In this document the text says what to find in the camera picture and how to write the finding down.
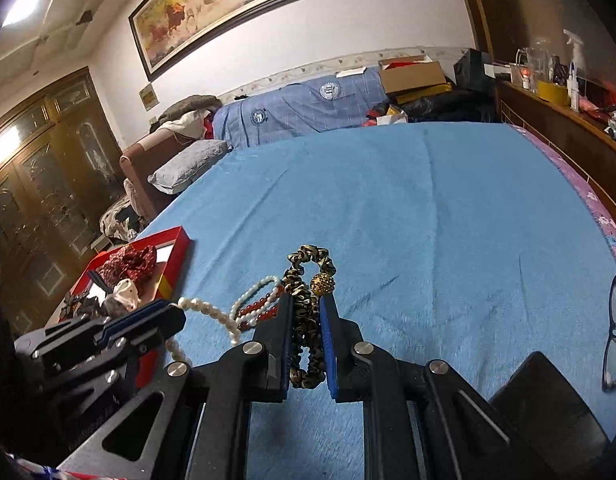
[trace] pearl bracelet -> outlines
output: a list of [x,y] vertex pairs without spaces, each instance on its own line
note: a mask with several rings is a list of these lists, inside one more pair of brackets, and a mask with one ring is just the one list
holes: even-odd
[[[244,316],[238,316],[239,310],[242,305],[246,301],[248,301],[250,297],[256,294],[263,287],[265,287],[268,283],[273,284],[273,291],[265,300],[264,305],[256,310],[253,310],[252,312],[248,312],[248,314],[245,314]],[[281,280],[276,276],[266,276],[262,280],[259,280],[257,283],[252,285],[246,292],[244,292],[237,301],[232,304],[230,314],[225,314],[207,301],[201,301],[198,298],[193,298],[192,300],[189,300],[188,298],[179,298],[177,306],[181,310],[193,310],[195,312],[201,312],[202,314],[216,319],[229,332],[230,345],[234,347],[239,344],[239,339],[241,338],[241,330],[239,330],[238,328],[239,325],[243,322],[247,322],[252,327],[256,326],[257,318],[262,314],[268,312],[274,306],[275,301],[277,300],[277,295],[280,293],[281,290],[283,290],[280,285]],[[183,351],[183,349],[180,348],[179,343],[175,338],[168,339],[165,346],[166,350],[168,350],[172,354],[172,358],[175,361],[185,361],[190,366],[192,366],[192,361],[185,355],[185,352]]]

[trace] white wall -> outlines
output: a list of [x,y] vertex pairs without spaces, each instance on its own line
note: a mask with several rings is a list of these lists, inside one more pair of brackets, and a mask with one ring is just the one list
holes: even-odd
[[219,95],[258,78],[345,54],[405,46],[474,46],[464,0],[299,0],[229,30],[153,82],[159,105],[146,112],[148,80],[128,16],[130,0],[90,59],[90,73],[122,148],[149,118],[191,94]]

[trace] picture frame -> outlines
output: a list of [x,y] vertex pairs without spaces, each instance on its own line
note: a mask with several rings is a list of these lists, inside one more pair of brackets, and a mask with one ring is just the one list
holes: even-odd
[[208,41],[294,0],[143,0],[128,18],[152,82]]
[[144,88],[139,90],[139,97],[141,98],[147,112],[159,104],[159,99],[157,98],[157,94],[154,92],[152,83],[148,83]]

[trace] bed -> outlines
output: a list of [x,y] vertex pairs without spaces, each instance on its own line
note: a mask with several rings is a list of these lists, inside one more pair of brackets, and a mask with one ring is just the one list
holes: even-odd
[[[234,150],[141,236],[176,225],[192,240],[176,296],[227,311],[316,244],[337,266],[341,316],[364,339],[411,362],[443,358],[486,399],[540,350],[614,436],[601,363],[616,225],[520,128],[394,124]],[[178,339],[195,364],[229,349],[200,314]],[[248,477],[362,478],[361,411],[332,402],[325,384],[254,405]]]

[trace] logo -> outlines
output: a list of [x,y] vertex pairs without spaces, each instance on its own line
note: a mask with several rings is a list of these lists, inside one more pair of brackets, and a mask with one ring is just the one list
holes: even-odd
[[341,92],[341,87],[339,83],[326,83],[321,87],[319,93],[321,97],[327,99],[328,101],[332,101],[332,99],[336,99],[339,96],[339,92]]
[[257,108],[256,110],[253,110],[250,114],[250,120],[255,126],[261,126],[261,124],[267,121],[267,113],[265,112],[265,110]]

